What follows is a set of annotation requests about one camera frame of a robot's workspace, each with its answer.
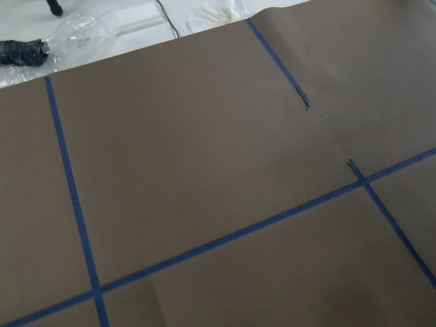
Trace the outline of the folded dark blue umbrella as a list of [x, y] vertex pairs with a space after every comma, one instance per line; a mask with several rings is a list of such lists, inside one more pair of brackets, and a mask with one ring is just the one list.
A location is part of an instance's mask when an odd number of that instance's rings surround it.
[[47, 42], [41, 39], [30, 42], [1, 41], [1, 64], [19, 67], [37, 67], [45, 63], [50, 53]]

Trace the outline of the white plastic strip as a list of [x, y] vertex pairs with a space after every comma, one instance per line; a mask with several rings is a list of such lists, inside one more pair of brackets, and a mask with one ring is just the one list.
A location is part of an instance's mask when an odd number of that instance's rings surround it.
[[114, 12], [116, 37], [148, 29], [165, 22], [161, 10], [155, 2], [127, 7]]

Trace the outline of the crumpled white tissue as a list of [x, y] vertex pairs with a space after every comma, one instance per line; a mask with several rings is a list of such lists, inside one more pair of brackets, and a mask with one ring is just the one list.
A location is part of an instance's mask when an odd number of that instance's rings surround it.
[[242, 1], [205, 1], [187, 15], [191, 33], [225, 26], [252, 17], [255, 11]]

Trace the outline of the crumpled clear plastic wrap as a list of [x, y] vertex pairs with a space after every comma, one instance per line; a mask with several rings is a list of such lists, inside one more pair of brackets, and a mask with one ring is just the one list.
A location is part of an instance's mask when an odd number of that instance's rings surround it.
[[86, 63], [114, 37], [116, 18], [111, 11], [94, 16], [81, 11], [61, 22], [43, 42], [50, 53], [44, 64], [19, 67], [1, 64], [1, 88], [60, 72]]

